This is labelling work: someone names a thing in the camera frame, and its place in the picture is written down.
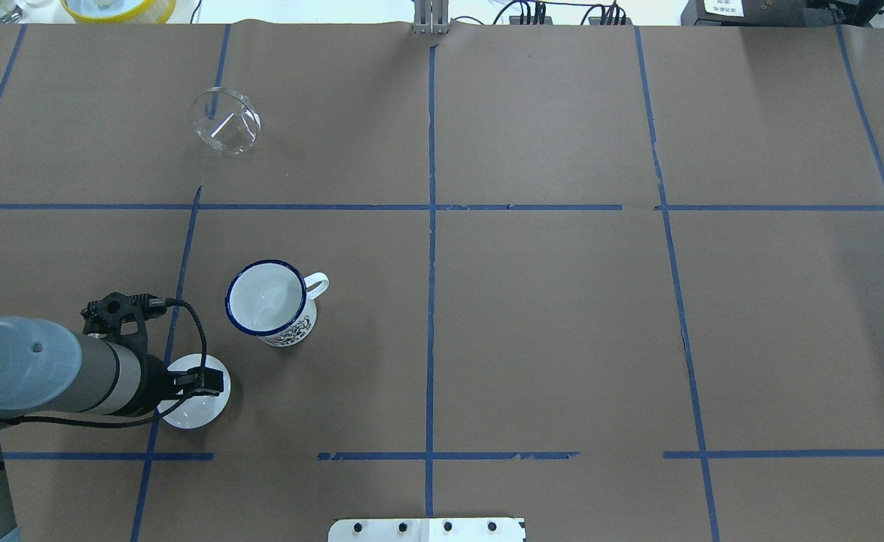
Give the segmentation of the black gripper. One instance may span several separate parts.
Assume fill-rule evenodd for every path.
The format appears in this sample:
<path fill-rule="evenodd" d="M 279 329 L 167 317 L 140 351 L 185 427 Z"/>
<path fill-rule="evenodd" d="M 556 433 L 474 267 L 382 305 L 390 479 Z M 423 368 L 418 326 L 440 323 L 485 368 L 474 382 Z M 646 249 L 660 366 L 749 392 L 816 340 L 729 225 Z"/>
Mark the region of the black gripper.
<path fill-rule="evenodd" d="M 218 397 L 224 391 L 223 370 L 211 367 L 191 367 L 177 376 L 167 370 L 162 360 L 147 355 L 142 366 L 142 381 L 138 390 L 138 414 L 155 411 L 160 402 L 181 397 Z"/>

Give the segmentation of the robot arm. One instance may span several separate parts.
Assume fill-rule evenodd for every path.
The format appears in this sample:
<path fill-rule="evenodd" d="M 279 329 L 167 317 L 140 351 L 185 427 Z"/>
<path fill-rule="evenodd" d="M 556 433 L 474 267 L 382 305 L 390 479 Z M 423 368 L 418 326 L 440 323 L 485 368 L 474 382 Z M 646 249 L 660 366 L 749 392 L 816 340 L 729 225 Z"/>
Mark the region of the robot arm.
<path fill-rule="evenodd" d="M 207 355 L 170 370 L 149 352 L 143 327 L 75 333 L 49 320 L 0 317 L 0 432 L 26 423 L 138 428 L 228 390 L 225 371 Z M 20 538 L 0 440 L 0 541 Z"/>

